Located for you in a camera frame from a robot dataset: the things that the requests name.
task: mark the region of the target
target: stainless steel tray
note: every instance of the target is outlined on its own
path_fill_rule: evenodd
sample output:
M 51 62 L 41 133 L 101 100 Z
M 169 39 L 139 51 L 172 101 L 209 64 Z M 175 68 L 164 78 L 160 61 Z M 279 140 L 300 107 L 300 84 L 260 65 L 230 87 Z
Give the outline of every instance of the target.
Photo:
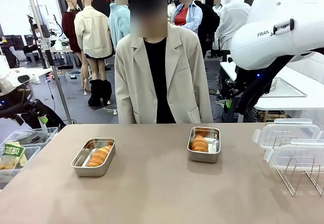
M 300 98 L 307 97 L 305 93 L 292 86 L 280 77 L 272 80 L 270 92 L 262 95 L 262 98 Z
M 191 143 L 193 139 L 201 135 L 208 143 L 208 152 L 196 152 L 191 150 Z M 216 128 L 209 127 L 194 127 L 191 129 L 188 140 L 188 154 L 189 159 L 197 162 L 215 163 L 218 160 L 218 155 L 221 151 L 220 132 Z
M 111 145 L 111 149 L 108 153 L 103 164 L 97 167 L 87 167 L 92 155 L 96 150 Z M 115 155 L 115 139 L 113 138 L 92 138 L 89 139 L 85 145 L 81 148 L 79 153 L 75 156 L 71 162 L 71 166 L 74 168 L 76 175 L 79 177 L 100 177 L 104 175 L 110 165 L 110 162 Z

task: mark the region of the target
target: white jacket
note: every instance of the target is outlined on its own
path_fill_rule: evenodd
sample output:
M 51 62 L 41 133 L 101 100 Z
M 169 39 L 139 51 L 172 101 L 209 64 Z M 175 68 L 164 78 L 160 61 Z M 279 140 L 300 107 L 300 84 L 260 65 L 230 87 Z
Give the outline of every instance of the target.
M 212 123 L 205 64 L 197 34 L 168 24 L 167 98 L 177 123 Z M 118 42 L 115 91 L 119 123 L 156 123 L 157 98 L 143 38 Z
M 216 30 L 222 50 L 230 50 L 230 40 L 247 23 L 250 9 L 250 5 L 244 3 L 244 0 L 232 0 L 223 6 Z
M 108 18 L 91 6 L 77 13 L 75 20 L 77 43 L 83 53 L 93 58 L 104 58 L 112 53 Z
M 171 21 L 171 19 L 172 19 L 174 13 L 176 12 L 176 10 L 177 10 L 177 7 L 176 7 L 176 5 L 174 3 L 170 3 L 168 5 L 168 21 Z
M 217 13 L 217 15 L 220 17 L 221 16 L 221 13 L 222 13 L 222 8 L 223 6 L 222 5 L 215 5 L 213 6 L 213 10 L 215 13 Z M 212 49 L 213 50 L 219 50 L 219 46 L 218 46 L 218 34 L 217 32 L 215 32 L 214 34 L 214 38 L 215 38 L 215 41 L 213 42 L 213 46 L 212 46 Z

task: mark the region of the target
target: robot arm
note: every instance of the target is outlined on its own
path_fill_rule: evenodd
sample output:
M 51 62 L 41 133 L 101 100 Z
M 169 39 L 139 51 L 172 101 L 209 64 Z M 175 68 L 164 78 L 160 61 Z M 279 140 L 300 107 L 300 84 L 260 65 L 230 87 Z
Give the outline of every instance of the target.
M 242 115 L 269 92 L 273 78 L 287 63 L 310 57 L 315 51 L 323 53 L 324 14 L 318 12 L 323 4 L 309 3 L 308 9 L 301 9 L 294 2 L 280 7 L 279 1 L 287 0 L 255 0 L 248 24 L 231 41 L 237 78 L 235 82 L 226 80 L 221 94 L 232 99 L 242 93 L 237 106 Z

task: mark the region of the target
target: black shirt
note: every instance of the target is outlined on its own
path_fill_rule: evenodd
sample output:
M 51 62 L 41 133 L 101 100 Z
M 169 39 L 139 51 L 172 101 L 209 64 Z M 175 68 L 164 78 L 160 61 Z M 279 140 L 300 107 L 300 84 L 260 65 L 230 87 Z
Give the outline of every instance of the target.
M 203 4 L 200 1 L 194 1 L 194 3 L 202 10 L 202 20 L 198 27 L 198 37 L 200 42 L 206 41 L 206 38 L 211 39 L 214 37 L 220 18 L 211 6 Z
M 150 64 L 155 94 L 157 97 L 156 122 L 160 124 L 175 123 L 167 99 L 166 46 L 167 38 L 158 43 L 144 41 L 148 62 Z

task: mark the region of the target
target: beige blazer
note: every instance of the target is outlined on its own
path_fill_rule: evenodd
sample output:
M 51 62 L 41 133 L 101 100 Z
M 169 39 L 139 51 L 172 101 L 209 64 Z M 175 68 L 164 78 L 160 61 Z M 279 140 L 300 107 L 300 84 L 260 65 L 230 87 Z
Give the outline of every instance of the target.
M 168 103 L 177 123 L 212 123 L 203 54 L 197 34 L 168 24 Z M 115 91 L 119 123 L 156 123 L 157 98 L 143 38 L 118 42 Z
M 93 58 L 111 55 L 112 45 L 106 15 L 86 6 L 75 16 L 74 26 L 77 44 L 85 54 Z

